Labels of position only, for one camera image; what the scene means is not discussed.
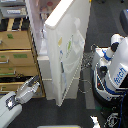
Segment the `label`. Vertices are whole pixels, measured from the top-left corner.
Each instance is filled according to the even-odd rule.
[[[27,58],[27,54],[13,54],[14,58]]]
[[[8,14],[20,14],[20,10],[7,10]]]
[[[6,58],[5,56],[0,56],[1,58]]]
[[[72,42],[73,42],[73,36],[70,38],[69,42],[66,45],[66,51],[67,51],[66,57],[69,56],[69,54],[72,50]]]
[[[60,60],[62,59],[62,57],[63,57],[63,51],[62,50],[60,50]]]
[[[58,41],[58,46],[60,47],[61,44],[62,44],[62,37],[61,37],[60,40]]]
[[[15,2],[16,0],[1,0],[1,2]]]
[[[13,39],[13,35],[12,34],[7,34],[8,39]]]
[[[13,70],[13,68],[8,68],[8,70]]]
[[[126,75],[127,75],[127,71],[124,69],[124,67],[120,65],[114,74],[113,77],[114,83],[119,87]]]
[[[21,8],[20,15],[27,15],[25,8]]]

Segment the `drawer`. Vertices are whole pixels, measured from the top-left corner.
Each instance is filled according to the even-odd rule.
[[[0,7],[0,9],[4,18],[21,18],[27,15],[25,6]]]
[[[31,50],[0,51],[0,67],[34,66]]]
[[[0,77],[35,76],[38,75],[36,66],[0,68]]]
[[[24,0],[0,0],[0,6],[25,5]]]
[[[12,83],[0,83],[0,94],[7,94],[10,91],[17,91],[18,88],[23,84],[24,82],[12,82]],[[38,93],[41,93],[41,87],[38,87],[35,97],[38,96]]]
[[[31,49],[27,31],[0,32],[0,49]]]

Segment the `cabinet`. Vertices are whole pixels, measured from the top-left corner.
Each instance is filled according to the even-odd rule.
[[[0,32],[0,95],[16,91],[27,79],[39,75],[37,54],[30,28],[12,31],[14,19],[8,20],[7,31]],[[41,86],[34,97],[45,96]]]

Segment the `open door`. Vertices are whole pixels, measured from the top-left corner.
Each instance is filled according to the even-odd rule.
[[[91,3],[61,0],[44,25],[56,104],[61,106],[81,66]]]

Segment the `gray floor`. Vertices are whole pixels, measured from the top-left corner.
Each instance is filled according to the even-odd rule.
[[[119,33],[126,36],[120,22],[120,11],[128,7],[128,0],[123,4],[120,0],[106,0],[99,4],[99,0],[92,0],[89,27],[86,36],[85,53],[91,52],[91,45],[99,47],[110,46],[111,36]],[[90,69],[81,72],[81,79],[90,81]],[[87,82],[80,81],[81,90],[90,89]],[[97,116],[101,128],[105,119],[99,110],[96,110],[95,99],[92,92],[83,94],[78,91],[76,100],[65,100],[61,107],[55,105],[55,101],[47,101],[45,98],[32,99],[23,105],[22,113],[9,125],[9,128],[36,128],[45,125],[79,125],[82,128],[93,128],[90,116]]]

